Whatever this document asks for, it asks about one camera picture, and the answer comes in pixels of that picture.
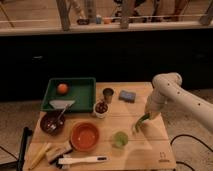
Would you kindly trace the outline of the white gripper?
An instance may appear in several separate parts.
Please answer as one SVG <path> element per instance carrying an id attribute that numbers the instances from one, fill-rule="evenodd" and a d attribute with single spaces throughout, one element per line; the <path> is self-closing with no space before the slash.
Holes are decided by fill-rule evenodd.
<path id="1" fill-rule="evenodd" d="M 166 98 L 164 96 L 157 96 L 151 94 L 147 98 L 147 102 L 145 105 L 145 113 L 149 113 L 151 116 L 151 120 L 157 118 L 161 114 L 161 109 L 165 105 Z M 139 128 L 143 125 L 145 121 L 147 121 L 150 118 L 149 115 L 144 115 L 139 120 Z"/>

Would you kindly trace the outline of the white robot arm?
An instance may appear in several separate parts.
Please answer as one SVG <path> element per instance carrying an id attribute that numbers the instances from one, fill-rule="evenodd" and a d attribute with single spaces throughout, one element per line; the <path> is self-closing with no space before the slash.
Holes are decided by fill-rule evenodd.
<path id="1" fill-rule="evenodd" d="M 135 128 L 146 119 L 155 119 L 166 101 L 171 99 L 190 111 L 207 130 L 213 133 L 213 104 L 184 90 L 181 84 L 182 77 L 175 72 L 154 76 L 153 91 L 147 98 L 144 115 L 136 122 Z"/>

